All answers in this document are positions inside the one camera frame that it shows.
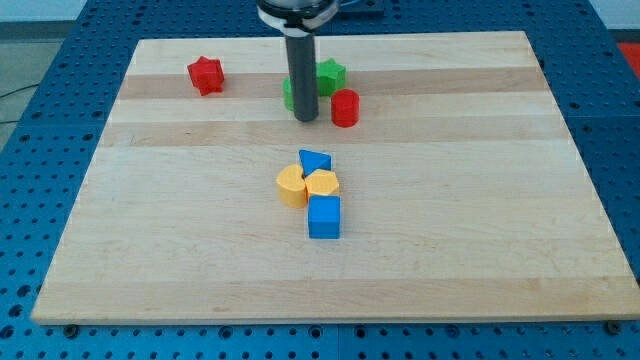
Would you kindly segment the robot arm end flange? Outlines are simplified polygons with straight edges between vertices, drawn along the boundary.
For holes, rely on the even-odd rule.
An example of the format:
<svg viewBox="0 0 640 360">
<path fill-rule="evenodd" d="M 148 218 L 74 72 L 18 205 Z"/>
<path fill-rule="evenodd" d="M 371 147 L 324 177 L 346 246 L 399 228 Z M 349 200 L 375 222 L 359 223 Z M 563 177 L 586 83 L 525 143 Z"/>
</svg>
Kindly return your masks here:
<svg viewBox="0 0 640 360">
<path fill-rule="evenodd" d="M 338 0 L 257 0 L 259 18 L 285 36 L 304 37 L 329 22 Z"/>
</svg>

